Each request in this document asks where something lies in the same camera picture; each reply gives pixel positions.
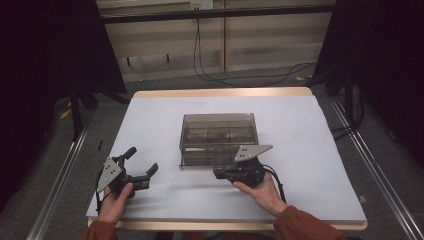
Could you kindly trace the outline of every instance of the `human hand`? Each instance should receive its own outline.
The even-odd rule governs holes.
[[[124,212],[125,201],[128,195],[130,195],[132,188],[133,184],[127,183],[122,189],[121,194],[117,196],[115,192],[111,192],[109,187],[106,187],[104,191],[104,196],[106,196],[106,198],[103,199],[98,220],[114,224],[118,223]]]
[[[264,180],[255,188],[251,188],[242,182],[234,182],[233,186],[250,195],[261,208],[274,216],[279,215],[287,208],[287,204],[281,200],[269,172],[265,173]]]

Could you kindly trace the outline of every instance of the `table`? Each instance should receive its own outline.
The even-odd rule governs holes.
[[[337,229],[366,228],[367,220],[344,171],[322,111],[311,91],[302,87],[137,92],[110,156],[123,154],[132,147],[128,145],[130,142],[141,153],[137,152],[126,162],[128,173],[143,175],[155,161],[159,164],[159,171],[153,176],[149,190],[136,192],[136,197],[128,200],[123,221],[117,225],[119,229],[273,230],[273,217],[260,209],[250,197],[234,189],[228,181],[216,180],[212,173],[205,171],[180,170],[178,167],[181,156],[178,155],[178,133],[182,122],[176,122],[176,119],[181,117],[182,121],[183,113],[218,110],[227,113],[235,109],[241,112],[254,110],[260,144],[274,145],[272,150],[260,156],[260,160],[276,169],[285,184],[289,204],[312,213]],[[286,119],[286,122],[280,124],[280,118]],[[277,125],[273,123],[276,120],[280,120]],[[300,123],[304,125],[299,128],[296,124]],[[169,136],[161,135],[161,131],[169,133]],[[298,146],[302,141],[310,140],[315,144],[300,150]],[[282,152],[290,158],[281,157],[279,154]],[[95,208],[93,197],[87,212],[89,223],[97,216]]]

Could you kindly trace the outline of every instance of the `wooden table edge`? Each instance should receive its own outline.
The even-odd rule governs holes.
[[[88,226],[96,218],[88,218]],[[352,222],[330,224],[338,230],[360,231],[368,226],[368,222]],[[274,231],[272,223],[258,222],[201,222],[201,221],[119,221],[120,230],[139,231]]]
[[[133,98],[145,97],[230,97],[230,96],[312,96],[307,87],[224,88],[138,91]]]

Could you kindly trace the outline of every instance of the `brown sleeve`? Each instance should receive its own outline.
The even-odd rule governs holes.
[[[78,240],[115,240],[114,223],[94,221]]]
[[[275,235],[278,240],[286,239],[346,239],[341,232],[329,224],[315,218],[309,213],[289,206],[274,222]]]

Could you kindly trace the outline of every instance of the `clear plastic box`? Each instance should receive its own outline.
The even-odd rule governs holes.
[[[253,113],[184,115],[181,169],[234,165],[241,145],[258,145]]]

